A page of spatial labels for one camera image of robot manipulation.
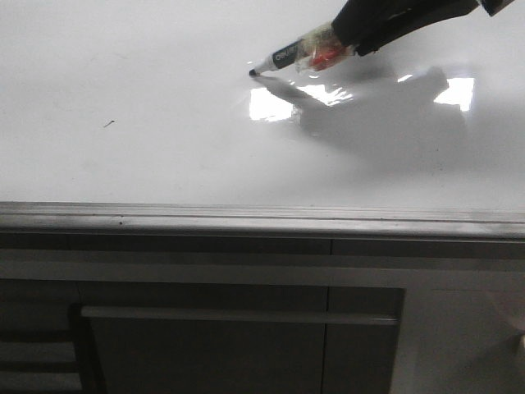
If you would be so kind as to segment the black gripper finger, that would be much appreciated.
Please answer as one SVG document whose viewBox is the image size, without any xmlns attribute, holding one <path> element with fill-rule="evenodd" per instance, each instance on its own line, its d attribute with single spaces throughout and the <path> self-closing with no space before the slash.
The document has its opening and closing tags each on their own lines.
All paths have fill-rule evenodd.
<svg viewBox="0 0 525 394">
<path fill-rule="evenodd" d="M 512 2 L 514 0 L 413 1 L 410 6 L 390 16 L 372 33 L 367 34 L 355 46 L 354 52 L 361 57 L 366 56 L 416 30 L 441 21 L 466 16 L 478 7 L 481 7 L 489 16 L 494 16 Z"/>
<path fill-rule="evenodd" d="M 390 16 L 413 1 L 348 1 L 331 26 L 344 46 L 356 46 Z"/>
</svg>

